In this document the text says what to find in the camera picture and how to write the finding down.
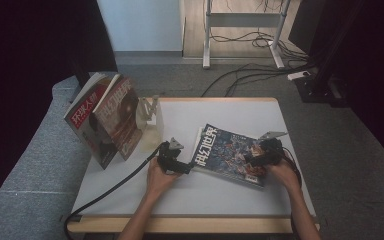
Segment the black curtain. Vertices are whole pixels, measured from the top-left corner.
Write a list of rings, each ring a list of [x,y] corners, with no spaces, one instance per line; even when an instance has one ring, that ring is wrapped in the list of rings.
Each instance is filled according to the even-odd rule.
[[[0,186],[52,101],[53,86],[117,68],[98,0],[0,0]]]
[[[384,148],[384,0],[363,0],[349,32],[349,101]]]

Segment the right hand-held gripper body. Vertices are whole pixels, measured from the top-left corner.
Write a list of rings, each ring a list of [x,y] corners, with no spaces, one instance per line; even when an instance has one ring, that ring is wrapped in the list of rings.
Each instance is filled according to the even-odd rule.
[[[277,165],[285,158],[283,145],[279,140],[279,137],[285,135],[286,132],[268,131],[258,138],[259,147],[264,151],[263,155],[259,157],[262,165]]]

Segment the portrait cover magazine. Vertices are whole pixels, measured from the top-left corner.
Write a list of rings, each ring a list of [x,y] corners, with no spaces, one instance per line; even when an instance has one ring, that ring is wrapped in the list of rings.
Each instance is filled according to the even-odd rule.
[[[93,110],[101,100],[111,79],[95,73],[80,90],[64,119],[79,139],[89,148],[94,159],[105,169],[115,154],[116,146],[100,124]]]

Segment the white power strip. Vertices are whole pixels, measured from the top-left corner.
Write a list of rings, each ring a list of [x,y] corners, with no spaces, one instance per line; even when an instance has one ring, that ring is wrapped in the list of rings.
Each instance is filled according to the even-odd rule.
[[[311,76],[311,73],[309,71],[300,71],[300,72],[288,74],[287,79],[290,81],[293,81],[295,79],[300,79],[308,76]]]

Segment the person's left hand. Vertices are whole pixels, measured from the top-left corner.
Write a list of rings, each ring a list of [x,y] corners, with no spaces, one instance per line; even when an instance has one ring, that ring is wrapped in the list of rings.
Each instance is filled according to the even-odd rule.
[[[179,177],[179,173],[166,174],[154,157],[148,167],[146,197],[157,200]]]

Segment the red-brown cover magazine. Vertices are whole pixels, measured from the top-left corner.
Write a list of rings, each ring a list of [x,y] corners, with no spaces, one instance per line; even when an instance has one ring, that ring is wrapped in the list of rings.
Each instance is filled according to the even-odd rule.
[[[124,160],[131,156],[142,137],[136,123],[138,103],[131,79],[116,74],[93,110]]]

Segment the black stand with base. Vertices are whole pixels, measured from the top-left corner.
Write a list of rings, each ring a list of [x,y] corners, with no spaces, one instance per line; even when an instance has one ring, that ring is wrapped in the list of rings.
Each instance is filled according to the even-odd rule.
[[[311,56],[317,73],[296,80],[304,103],[327,103],[332,107],[347,107],[344,82],[334,76],[340,62],[344,41],[349,35],[365,0],[322,0],[315,37],[320,47]]]
[[[73,61],[70,63],[70,65],[71,70],[78,81],[79,89],[82,90],[85,84],[88,82],[90,74],[79,62]]]

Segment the white metal desk frame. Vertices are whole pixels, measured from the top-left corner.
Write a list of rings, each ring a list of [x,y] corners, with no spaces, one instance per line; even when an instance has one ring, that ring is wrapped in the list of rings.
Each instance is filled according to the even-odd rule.
[[[237,28],[275,28],[276,33],[269,42],[269,50],[278,69],[285,67],[280,56],[280,36],[287,17],[291,0],[284,0],[279,13],[213,13],[212,0],[204,0],[205,7],[205,39],[203,48],[203,68],[210,68],[210,30],[212,27]]]

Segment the dark blue cover magazine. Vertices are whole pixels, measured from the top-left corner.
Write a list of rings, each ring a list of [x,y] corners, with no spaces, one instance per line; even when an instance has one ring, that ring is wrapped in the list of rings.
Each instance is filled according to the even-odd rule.
[[[252,167],[247,153],[263,155],[259,140],[207,124],[192,162],[199,171],[263,187],[267,165]]]

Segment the dark panel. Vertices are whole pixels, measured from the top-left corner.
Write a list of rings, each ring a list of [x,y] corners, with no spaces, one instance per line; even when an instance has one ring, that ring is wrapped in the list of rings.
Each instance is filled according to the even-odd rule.
[[[288,39],[311,56],[318,49],[318,35],[323,23],[326,0],[302,0]]]

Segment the beige expandable book rack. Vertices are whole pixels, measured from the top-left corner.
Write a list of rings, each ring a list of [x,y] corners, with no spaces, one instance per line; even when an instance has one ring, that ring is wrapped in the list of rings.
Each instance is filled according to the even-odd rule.
[[[136,123],[142,131],[140,149],[151,152],[162,142],[164,131],[163,116],[159,96],[140,97],[136,110]]]

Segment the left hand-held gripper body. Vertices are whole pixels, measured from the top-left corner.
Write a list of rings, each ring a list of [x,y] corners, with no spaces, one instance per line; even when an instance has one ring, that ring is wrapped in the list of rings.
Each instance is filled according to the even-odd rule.
[[[183,173],[184,166],[177,157],[184,148],[174,137],[169,141],[163,142],[159,147],[157,162],[164,173]]]

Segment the person's right hand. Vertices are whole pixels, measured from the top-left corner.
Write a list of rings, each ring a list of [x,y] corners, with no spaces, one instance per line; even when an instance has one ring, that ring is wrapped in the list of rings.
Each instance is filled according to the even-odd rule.
[[[267,165],[266,168],[280,181],[289,194],[297,193],[300,190],[298,177],[286,160],[281,160],[277,165]]]

